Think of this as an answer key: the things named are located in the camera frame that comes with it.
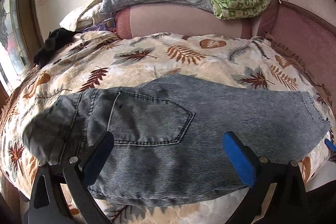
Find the grey-blue denim pants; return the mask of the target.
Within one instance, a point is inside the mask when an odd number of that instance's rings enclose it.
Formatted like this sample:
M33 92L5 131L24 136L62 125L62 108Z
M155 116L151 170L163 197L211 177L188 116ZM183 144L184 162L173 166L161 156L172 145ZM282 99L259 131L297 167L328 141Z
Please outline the grey-blue denim pants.
M92 196L134 206L213 200L243 187L223 151L232 131L276 163L301 160L330 129L302 91L235 88L171 75L135 88L61 96L26 126L23 143L51 165L80 157L102 134L114 148Z

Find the stained glass window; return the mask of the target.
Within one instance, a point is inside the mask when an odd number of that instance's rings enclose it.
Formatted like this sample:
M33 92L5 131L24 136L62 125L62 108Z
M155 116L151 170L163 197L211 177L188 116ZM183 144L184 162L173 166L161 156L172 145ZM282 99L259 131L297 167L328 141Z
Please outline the stained glass window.
M1 84L7 94L21 84L30 70L16 4L16 0L1 0Z

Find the leaf-pattern plush blanket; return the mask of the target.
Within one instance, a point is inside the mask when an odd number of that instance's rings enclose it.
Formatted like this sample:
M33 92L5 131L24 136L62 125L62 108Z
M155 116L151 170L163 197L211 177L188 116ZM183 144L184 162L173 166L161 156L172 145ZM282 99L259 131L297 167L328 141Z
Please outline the leaf-pattern plush blanket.
M169 33L121 39L112 32L91 31L74 36L13 91L1 116L2 177L30 195L38 161L25 149L22 132L60 95L137 86L175 73L237 88L308 92L323 118L335 124L330 101L308 81L302 61L274 41Z

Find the black garment on sofa end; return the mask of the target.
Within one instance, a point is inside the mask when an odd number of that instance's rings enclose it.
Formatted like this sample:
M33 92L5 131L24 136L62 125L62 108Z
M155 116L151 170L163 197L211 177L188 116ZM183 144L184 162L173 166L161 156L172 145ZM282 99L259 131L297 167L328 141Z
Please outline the black garment on sofa end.
M45 40L44 45L34 56L34 64L37 65L39 69L42 69L42 67L49 63L56 51L72 42L73 37L79 33L78 31L69 31L62 27L49 32L49 36Z

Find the cream pillow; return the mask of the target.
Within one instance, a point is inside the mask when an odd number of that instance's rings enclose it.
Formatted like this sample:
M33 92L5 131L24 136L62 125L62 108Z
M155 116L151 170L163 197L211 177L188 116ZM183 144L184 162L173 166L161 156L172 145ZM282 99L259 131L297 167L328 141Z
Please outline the cream pillow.
M89 5L74 9L60 21L59 26L69 31L81 31L98 24L106 19L106 15L100 13L101 5L102 0L93 0Z

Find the purple printed packet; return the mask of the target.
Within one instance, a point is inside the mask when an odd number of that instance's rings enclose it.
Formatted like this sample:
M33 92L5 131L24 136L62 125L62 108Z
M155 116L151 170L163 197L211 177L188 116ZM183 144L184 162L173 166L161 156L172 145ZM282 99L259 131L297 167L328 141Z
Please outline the purple printed packet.
M82 30L82 33L90 32L90 31L115 32L116 31L116 25L115 25L114 18L109 18L109 19L103 20L102 22L97 23L93 26L89 26L87 28L84 28L84 30Z

